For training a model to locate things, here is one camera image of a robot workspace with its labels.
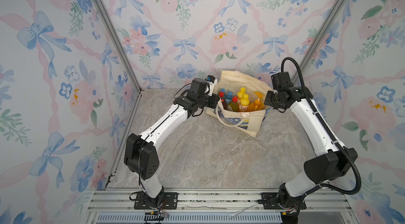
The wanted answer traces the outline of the orange pump soap bottle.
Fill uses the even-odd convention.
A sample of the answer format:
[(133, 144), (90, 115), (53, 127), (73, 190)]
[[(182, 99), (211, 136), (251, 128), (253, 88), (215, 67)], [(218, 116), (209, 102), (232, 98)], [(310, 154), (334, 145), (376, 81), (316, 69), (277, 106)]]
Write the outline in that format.
[(254, 92), (256, 99), (252, 101), (248, 107), (249, 112), (260, 111), (264, 109), (264, 103), (262, 102), (263, 94), (260, 92)]

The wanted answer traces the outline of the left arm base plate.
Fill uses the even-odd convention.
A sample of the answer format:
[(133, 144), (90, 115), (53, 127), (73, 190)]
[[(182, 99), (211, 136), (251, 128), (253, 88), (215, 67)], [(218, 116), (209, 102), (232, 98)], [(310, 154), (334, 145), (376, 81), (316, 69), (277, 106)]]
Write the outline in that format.
[(145, 192), (140, 191), (134, 199), (134, 209), (136, 210), (176, 210), (178, 204), (177, 192), (161, 192), (156, 198), (151, 198)]

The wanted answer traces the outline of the dark red Fairy bottle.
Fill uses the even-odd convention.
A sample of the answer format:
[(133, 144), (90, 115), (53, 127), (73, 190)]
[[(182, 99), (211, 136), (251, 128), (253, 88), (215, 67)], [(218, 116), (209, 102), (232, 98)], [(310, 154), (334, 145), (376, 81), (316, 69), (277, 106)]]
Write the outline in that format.
[(222, 104), (223, 108), (224, 108), (225, 110), (227, 110), (228, 104), (227, 104), (227, 102), (225, 101), (225, 94), (219, 92), (218, 95), (219, 95), (219, 98), (220, 98), (220, 101), (221, 101), (221, 104)]

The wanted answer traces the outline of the yellow-green red cap bottle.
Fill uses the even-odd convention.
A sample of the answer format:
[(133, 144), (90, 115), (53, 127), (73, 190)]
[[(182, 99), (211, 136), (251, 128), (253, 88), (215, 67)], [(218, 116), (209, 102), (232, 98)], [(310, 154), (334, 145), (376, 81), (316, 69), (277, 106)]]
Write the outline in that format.
[(239, 112), (239, 103), (237, 96), (233, 97), (228, 103), (227, 110), (230, 112)]

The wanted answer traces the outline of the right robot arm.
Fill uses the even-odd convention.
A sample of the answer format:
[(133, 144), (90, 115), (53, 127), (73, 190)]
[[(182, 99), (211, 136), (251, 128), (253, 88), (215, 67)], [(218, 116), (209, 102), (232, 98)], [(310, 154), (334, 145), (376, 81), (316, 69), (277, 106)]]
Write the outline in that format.
[[(267, 92), (265, 104), (279, 112), (291, 110), (303, 126), (315, 153), (314, 158), (305, 161), (298, 176), (280, 186), (278, 204), (284, 209), (296, 207), (305, 196), (322, 187), (356, 194), (361, 188), (361, 178), (354, 165), (358, 157), (356, 150), (346, 148), (331, 131), (307, 87), (295, 87), (288, 72), (277, 73), (271, 79), (274, 90)], [(346, 175), (349, 169), (353, 169), (357, 179), (352, 190), (329, 184)]]

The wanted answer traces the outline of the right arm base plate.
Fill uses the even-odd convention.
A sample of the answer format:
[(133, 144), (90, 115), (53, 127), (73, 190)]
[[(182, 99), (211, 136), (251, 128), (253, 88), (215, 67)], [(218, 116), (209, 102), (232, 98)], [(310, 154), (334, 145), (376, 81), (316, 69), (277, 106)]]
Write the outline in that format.
[(300, 197), (292, 198), (288, 194), (279, 195), (277, 192), (262, 192), (258, 204), (266, 210), (296, 210)]

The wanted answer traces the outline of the yellow cap orange bottle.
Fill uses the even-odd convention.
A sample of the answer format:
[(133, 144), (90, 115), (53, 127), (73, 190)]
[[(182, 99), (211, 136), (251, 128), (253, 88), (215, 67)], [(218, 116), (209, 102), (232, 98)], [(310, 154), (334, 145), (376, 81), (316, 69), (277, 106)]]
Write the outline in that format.
[(245, 94), (246, 94), (246, 88), (241, 87), (240, 90), (239, 90), (239, 92), (237, 92), (237, 98), (238, 98), (238, 99), (242, 99)]
[(239, 111), (242, 113), (248, 112), (249, 105), (250, 105), (249, 95), (244, 94), (239, 101)]

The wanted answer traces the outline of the cream shopping bag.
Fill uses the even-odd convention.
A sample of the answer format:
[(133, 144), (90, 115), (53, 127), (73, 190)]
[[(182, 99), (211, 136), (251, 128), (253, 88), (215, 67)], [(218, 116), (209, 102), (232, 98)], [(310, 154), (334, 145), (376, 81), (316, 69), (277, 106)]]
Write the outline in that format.
[[(218, 94), (221, 89), (235, 93), (242, 87), (245, 88), (246, 94), (254, 97), (257, 96), (257, 93), (261, 93), (262, 102), (267, 92), (273, 90), (266, 82), (239, 71), (221, 71), (220, 79), (214, 87), (214, 93)], [(221, 101), (218, 101), (217, 107), (215, 109), (208, 108), (206, 114), (216, 118), (219, 123), (228, 128), (235, 128), (249, 136), (256, 137), (270, 110), (269, 106), (265, 106), (259, 111), (232, 112), (224, 108)]]

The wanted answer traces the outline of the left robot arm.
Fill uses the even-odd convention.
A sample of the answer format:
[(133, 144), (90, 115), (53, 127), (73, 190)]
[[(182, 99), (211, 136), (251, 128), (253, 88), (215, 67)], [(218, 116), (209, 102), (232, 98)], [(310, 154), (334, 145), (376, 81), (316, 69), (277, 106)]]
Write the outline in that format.
[(219, 96), (214, 93), (214, 87), (217, 82), (211, 75), (205, 79), (194, 78), (190, 88), (174, 98), (169, 110), (155, 124), (139, 135), (128, 136), (124, 164), (138, 175), (144, 198), (152, 205), (160, 206), (164, 195), (164, 187), (156, 174), (160, 165), (160, 146), (182, 122), (196, 117), (199, 109), (216, 108)]

